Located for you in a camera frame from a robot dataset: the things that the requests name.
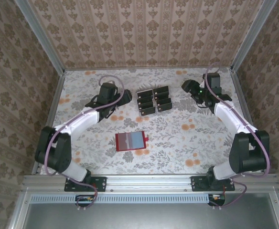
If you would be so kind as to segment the red card holder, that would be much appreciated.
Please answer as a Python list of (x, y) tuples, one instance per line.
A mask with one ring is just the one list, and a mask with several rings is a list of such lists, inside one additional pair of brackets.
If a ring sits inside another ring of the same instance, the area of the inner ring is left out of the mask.
[(145, 149), (149, 136), (145, 136), (144, 131), (117, 133), (115, 134), (116, 151), (131, 151)]

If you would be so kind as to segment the floral tablecloth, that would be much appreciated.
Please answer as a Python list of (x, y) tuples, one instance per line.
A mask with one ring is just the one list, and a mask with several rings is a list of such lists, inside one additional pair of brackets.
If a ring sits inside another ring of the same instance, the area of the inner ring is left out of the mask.
[[(54, 125), (78, 114), (99, 93), (99, 82), (114, 81), (132, 101), (85, 130), (72, 143), (72, 159), (93, 174), (192, 174), (228, 159), (232, 134), (207, 108), (184, 92), (186, 80), (201, 82), (204, 68), (67, 71)], [(141, 117), (137, 92), (168, 86), (172, 109)], [(144, 131), (145, 149), (116, 151), (115, 134)]]

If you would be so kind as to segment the black connector box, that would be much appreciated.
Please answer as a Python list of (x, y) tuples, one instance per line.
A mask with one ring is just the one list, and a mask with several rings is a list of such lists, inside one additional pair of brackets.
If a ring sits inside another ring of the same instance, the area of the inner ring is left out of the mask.
[(225, 194), (209, 194), (208, 205), (212, 207), (223, 206), (225, 204)]
[(75, 205), (78, 208), (87, 208), (94, 200), (95, 195), (76, 195)]

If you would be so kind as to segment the grey metal panel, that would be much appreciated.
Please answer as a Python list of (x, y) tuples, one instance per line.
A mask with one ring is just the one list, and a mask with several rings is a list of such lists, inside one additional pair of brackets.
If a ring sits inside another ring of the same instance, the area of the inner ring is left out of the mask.
[(218, 209), (208, 204), (33, 204), (23, 229), (279, 229), (271, 200), (246, 194)]

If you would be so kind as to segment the aluminium table side rail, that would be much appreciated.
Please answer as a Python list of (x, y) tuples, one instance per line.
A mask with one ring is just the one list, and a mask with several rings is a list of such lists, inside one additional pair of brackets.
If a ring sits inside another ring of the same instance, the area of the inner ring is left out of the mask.
[[(239, 100), (239, 103), (240, 103), (240, 107), (241, 107), (243, 116), (251, 125), (254, 125), (253, 122), (252, 122), (252, 119), (250, 117), (249, 109), (248, 109), (248, 106), (247, 106), (247, 103), (246, 103), (246, 100), (245, 100), (245, 96), (243, 94), (243, 91), (242, 91), (242, 88), (241, 88), (241, 85), (240, 85), (240, 82), (239, 82), (239, 79), (238, 79), (238, 76), (237, 76), (237, 73), (234, 72), (231, 69), (230, 69), (230, 73), (231, 73), (232, 81), (233, 81), (233, 84), (234, 84), (234, 87), (235, 87), (235, 90), (236, 90), (236, 94), (238, 96), (238, 100)], [(267, 152), (267, 156), (265, 156), (265, 154), (262, 153), (263, 156), (264, 156), (264, 159), (265, 159), (266, 163), (270, 164), (270, 159), (269, 159), (269, 135), (266, 131), (258, 131), (257, 134), (258, 134), (258, 138), (260, 139), (261, 143), (263, 144), (263, 146), (265, 147), (266, 152)]]
[(63, 74), (59, 76), (58, 84), (54, 93), (53, 101), (45, 124), (46, 126), (53, 126), (61, 92), (63, 90), (64, 81), (65, 81), (65, 71), (63, 71)]

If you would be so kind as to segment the aluminium frame post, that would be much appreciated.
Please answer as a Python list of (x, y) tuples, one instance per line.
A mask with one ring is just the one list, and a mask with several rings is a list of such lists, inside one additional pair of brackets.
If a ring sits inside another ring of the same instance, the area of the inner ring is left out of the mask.
[(231, 70), (233, 72), (237, 72), (239, 67), (241, 66), (243, 60), (245, 59), (247, 53), (249, 52), (251, 46), (253, 45), (256, 37), (261, 31), (264, 23), (267, 21), (269, 14), (274, 8), (277, 0), (263, 0), (262, 5), (254, 18), (245, 39), (243, 40), (232, 64)]
[(43, 29), (29, 2), (27, 0), (15, 0), (15, 2), (40, 42), (56, 72), (59, 76), (63, 76), (65, 68), (56, 54), (55, 48), (51, 44), (50, 39), (47, 37), (46, 30)]

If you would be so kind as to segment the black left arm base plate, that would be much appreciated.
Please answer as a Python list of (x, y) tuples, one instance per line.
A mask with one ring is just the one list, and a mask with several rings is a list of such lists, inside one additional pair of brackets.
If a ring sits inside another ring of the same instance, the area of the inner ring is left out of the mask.
[[(95, 187), (97, 191), (105, 192), (107, 186), (107, 177), (85, 178), (82, 183), (88, 183), (91, 186)], [(92, 188), (76, 184), (75, 182), (68, 179), (66, 179), (65, 181), (64, 191), (65, 192), (94, 192)]]

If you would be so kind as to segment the aluminium table edge rail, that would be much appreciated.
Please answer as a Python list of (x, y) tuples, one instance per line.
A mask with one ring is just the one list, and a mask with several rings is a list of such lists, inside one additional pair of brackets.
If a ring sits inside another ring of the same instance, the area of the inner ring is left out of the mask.
[[(107, 177), (106, 193), (183, 193), (192, 192), (191, 177), (198, 174), (177, 175), (104, 175)], [(244, 184), (248, 192), (269, 192), (279, 189), (277, 176), (238, 177), (234, 179), (235, 192), (243, 190)], [(65, 178), (59, 175), (30, 175), (22, 182), (23, 191), (31, 192), (64, 192)]]

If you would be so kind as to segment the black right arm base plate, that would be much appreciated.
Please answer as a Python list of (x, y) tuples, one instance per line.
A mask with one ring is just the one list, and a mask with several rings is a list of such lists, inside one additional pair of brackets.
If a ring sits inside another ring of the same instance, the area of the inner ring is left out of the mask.
[(230, 179), (209, 179), (207, 176), (191, 177), (192, 191), (235, 191), (235, 185)]

